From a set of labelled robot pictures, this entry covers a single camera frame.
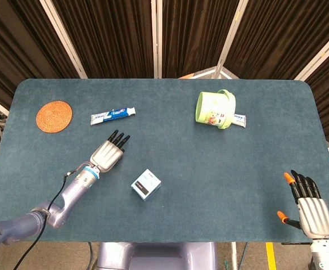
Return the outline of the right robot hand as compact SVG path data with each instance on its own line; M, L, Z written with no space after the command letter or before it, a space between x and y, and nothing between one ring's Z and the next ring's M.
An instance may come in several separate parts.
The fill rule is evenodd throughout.
M329 239L329 209L314 180L292 170L283 174L299 212L299 220L278 211L283 224L297 228L313 240Z

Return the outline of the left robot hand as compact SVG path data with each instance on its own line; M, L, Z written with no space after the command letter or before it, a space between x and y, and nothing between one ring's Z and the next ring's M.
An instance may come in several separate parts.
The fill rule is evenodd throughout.
M97 167L101 173L109 172L124 154L123 146L130 139L130 135L119 133L116 129L109 138L92 154L89 162Z

